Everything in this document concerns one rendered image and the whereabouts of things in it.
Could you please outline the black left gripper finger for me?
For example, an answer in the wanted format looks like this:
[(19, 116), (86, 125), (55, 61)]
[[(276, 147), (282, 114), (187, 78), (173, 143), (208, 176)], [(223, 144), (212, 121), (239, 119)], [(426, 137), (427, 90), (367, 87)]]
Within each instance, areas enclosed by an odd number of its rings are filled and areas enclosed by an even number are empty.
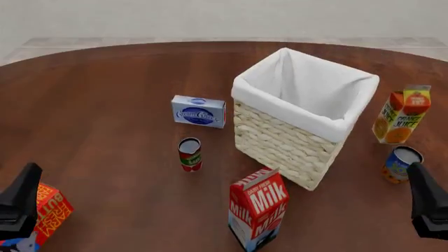
[(0, 211), (24, 211), (36, 203), (41, 175), (41, 167), (36, 163), (27, 163), (15, 180), (0, 192)]

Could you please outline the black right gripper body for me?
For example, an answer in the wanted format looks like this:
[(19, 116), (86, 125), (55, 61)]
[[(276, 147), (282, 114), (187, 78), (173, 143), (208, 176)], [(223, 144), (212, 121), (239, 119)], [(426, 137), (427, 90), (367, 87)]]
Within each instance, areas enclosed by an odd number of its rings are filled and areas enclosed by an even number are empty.
[(421, 238), (448, 239), (448, 209), (432, 213), (413, 210), (412, 224)]

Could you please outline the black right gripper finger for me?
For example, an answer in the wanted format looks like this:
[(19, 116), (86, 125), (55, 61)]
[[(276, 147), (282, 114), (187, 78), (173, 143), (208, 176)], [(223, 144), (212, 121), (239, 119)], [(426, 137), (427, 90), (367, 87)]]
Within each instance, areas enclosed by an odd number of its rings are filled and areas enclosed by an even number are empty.
[(407, 168), (412, 193), (412, 218), (448, 218), (448, 192), (419, 162)]

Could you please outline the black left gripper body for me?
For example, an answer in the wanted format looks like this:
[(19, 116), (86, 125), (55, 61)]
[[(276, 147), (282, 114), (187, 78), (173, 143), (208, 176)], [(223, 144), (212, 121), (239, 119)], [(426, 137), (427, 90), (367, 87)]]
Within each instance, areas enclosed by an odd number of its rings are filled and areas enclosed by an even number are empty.
[(0, 241), (28, 238), (37, 220), (36, 207), (0, 206)]

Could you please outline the blue alphabet soup can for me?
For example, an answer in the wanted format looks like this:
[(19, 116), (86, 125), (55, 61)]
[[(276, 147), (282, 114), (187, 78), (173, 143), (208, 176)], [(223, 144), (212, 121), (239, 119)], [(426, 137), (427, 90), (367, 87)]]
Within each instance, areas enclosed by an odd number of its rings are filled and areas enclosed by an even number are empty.
[(384, 178), (394, 184), (408, 181), (407, 168), (415, 162), (422, 163), (424, 157), (419, 151), (409, 146), (395, 147), (383, 166), (381, 173)]

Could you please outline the woven basket with white liner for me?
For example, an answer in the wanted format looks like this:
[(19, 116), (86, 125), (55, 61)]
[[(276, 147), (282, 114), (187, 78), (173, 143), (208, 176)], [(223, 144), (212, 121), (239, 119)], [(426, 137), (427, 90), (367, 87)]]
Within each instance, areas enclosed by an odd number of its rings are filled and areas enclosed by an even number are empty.
[(315, 190), (378, 85), (377, 75), (277, 50), (234, 79), (235, 146)]

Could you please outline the red and green tomato sauce can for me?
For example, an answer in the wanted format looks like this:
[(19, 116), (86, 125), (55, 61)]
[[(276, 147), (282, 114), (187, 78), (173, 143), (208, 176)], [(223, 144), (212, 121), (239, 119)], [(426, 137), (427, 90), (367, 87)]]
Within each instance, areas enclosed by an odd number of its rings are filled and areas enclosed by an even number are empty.
[(178, 154), (185, 172), (197, 172), (202, 168), (201, 142), (197, 138), (185, 138), (179, 142)]

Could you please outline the red and orange butter box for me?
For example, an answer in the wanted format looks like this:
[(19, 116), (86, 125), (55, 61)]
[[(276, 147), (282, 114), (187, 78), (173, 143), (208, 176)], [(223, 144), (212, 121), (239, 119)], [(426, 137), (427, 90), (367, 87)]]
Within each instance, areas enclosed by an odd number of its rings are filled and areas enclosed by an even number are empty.
[(36, 198), (36, 226), (28, 238), (0, 241), (0, 252), (38, 252), (74, 208), (60, 190), (39, 183)]

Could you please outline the orange juice carton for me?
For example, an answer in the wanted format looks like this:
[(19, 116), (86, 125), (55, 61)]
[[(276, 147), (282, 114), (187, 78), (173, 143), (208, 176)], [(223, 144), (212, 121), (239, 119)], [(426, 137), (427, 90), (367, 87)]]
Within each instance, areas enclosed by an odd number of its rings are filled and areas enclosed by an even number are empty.
[(408, 85), (392, 92), (372, 131), (383, 144), (403, 144), (431, 107), (430, 85)]

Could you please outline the red and white milk carton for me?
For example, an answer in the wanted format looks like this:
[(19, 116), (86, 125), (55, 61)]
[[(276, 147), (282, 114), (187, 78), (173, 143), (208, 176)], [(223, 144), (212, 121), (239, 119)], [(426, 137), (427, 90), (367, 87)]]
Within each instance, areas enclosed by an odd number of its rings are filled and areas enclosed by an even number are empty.
[(264, 167), (230, 186), (228, 226), (245, 252), (278, 235), (289, 195), (280, 173)]

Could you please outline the blue cream cheese box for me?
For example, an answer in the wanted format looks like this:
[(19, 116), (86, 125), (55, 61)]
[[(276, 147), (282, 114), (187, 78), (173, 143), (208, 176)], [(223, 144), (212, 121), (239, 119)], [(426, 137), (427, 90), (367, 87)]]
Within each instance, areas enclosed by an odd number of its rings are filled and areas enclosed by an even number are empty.
[(171, 100), (174, 121), (223, 129), (226, 124), (226, 102), (175, 95)]

